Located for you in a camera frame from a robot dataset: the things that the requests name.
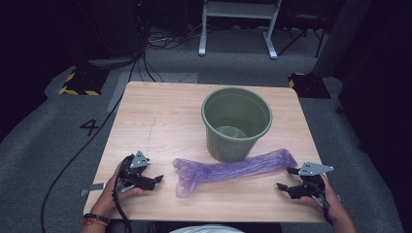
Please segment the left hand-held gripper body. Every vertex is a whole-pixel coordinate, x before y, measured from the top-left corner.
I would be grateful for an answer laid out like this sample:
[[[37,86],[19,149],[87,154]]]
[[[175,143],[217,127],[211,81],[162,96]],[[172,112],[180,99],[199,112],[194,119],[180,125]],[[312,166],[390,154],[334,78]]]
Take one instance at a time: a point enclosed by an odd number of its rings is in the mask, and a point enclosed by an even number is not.
[[[143,190],[153,190],[156,186],[153,178],[142,175],[146,168],[143,168],[143,159],[147,158],[139,150],[135,154],[130,154],[120,166],[120,191],[127,191],[138,187]]]

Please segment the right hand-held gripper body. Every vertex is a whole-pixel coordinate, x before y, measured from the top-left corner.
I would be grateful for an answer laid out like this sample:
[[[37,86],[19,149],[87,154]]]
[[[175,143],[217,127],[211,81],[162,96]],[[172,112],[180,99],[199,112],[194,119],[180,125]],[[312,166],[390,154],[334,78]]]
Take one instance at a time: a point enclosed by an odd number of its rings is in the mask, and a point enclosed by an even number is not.
[[[325,183],[321,178],[321,174],[333,170],[333,166],[304,162],[298,172],[298,176],[301,178],[302,183],[301,185],[290,187],[291,191],[289,192],[289,195],[291,199],[299,199],[302,196],[319,197],[321,194],[324,194]]]

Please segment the purple plastic bag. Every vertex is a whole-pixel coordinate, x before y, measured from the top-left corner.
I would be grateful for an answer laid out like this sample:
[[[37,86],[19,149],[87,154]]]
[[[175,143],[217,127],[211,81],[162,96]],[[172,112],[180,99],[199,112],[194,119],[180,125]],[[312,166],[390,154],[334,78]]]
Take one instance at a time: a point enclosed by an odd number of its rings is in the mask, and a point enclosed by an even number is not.
[[[278,149],[236,162],[209,164],[176,158],[173,166],[178,175],[176,195],[179,198],[186,198],[201,183],[219,183],[280,172],[289,167],[296,167],[297,162],[288,150]]]

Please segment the green plastic bin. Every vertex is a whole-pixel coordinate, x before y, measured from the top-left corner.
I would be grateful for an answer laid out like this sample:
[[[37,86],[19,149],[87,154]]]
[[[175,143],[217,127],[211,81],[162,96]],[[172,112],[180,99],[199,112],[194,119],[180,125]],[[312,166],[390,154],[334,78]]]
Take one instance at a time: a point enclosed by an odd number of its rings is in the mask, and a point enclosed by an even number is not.
[[[207,150],[220,162],[245,159],[272,124],[272,110],[257,93],[242,87],[211,92],[201,107]]]

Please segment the person's right hand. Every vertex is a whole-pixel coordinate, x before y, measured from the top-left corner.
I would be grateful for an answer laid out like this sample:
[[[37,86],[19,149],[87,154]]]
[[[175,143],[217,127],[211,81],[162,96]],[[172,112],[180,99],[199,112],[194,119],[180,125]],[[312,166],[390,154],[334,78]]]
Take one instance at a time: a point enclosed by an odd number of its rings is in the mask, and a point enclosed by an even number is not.
[[[325,183],[326,200],[330,205],[330,208],[327,212],[328,219],[332,222],[335,218],[350,218],[342,203],[337,199],[337,194],[331,187],[327,177],[324,174],[321,174],[321,178]]]

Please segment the person's left hand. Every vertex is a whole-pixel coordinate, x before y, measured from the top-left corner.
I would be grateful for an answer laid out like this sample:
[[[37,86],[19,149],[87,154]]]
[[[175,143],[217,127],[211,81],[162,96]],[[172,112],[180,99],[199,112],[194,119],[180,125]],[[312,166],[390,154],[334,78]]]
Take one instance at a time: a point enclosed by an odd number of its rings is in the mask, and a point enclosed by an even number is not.
[[[117,174],[119,171],[120,165],[114,172],[114,175],[107,181],[106,187],[102,191],[101,195],[98,197],[97,201],[89,211],[91,214],[110,217],[112,213],[117,209],[115,201],[113,200],[113,190],[115,188],[115,182],[117,180]],[[142,195],[144,191],[138,187],[132,188],[126,192],[121,192],[118,194],[119,202],[122,202],[131,197],[137,197]]]

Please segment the black yellow striped base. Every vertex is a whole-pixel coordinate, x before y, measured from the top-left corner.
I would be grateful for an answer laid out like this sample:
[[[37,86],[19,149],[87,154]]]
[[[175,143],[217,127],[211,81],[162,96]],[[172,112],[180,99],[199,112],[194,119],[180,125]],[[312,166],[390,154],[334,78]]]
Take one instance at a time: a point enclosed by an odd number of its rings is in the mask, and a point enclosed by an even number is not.
[[[299,98],[330,98],[323,79],[312,73],[291,73],[288,76],[288,82]]]
[[[108,71],[81,71],[74,69],[66,78],[59,94],[99,96],[105,84]]]

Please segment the black tripod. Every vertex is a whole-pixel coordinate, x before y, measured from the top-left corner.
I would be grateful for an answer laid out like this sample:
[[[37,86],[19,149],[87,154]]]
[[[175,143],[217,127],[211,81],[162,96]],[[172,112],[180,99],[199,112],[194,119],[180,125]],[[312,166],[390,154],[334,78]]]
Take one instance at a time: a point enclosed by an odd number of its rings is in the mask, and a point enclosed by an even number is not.
[[[292,28],[299,29],[300,32],[297,36],[292,37],[292,40],[285,47],[283,47],[278,52],[278,54],[281,55],[284,51],[290,48],[298,39],[305,36],[309,30],[312,30],[317,39],[319,40],[315,53],[315,57],[318,57],[326,34],[326,15],[289,13],[288,17],[290,19],[290,25],[287,26],[289,34],[291,34]]]

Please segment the grey curtain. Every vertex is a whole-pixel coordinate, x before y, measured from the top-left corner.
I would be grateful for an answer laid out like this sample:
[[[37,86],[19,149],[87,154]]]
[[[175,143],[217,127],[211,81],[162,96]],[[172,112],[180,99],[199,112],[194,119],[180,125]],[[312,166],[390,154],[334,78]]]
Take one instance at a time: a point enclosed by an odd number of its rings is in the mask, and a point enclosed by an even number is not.
[[[332,77],[346,50],[355,38],[372,0],[346,0],[322,49],[312,74]]]

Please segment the white metal stand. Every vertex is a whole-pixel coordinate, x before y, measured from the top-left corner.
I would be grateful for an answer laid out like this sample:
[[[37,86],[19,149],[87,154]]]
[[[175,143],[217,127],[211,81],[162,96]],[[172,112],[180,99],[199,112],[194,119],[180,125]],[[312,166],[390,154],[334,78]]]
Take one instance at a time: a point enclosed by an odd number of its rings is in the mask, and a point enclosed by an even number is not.
[[[239,2],[217,2],[215,0],[204,0],[202,7],[202,29],[199,41],[198,55],[206,54],[207,45],[207,19],[209,17],[238,17],[252,19],[269,19],[268,30],[262,33],[264,42],[271,59],[276,59],[278,53],[272,42],[272,33],[279,14],[283,0],[275,0],[274,3],[239,3]]]

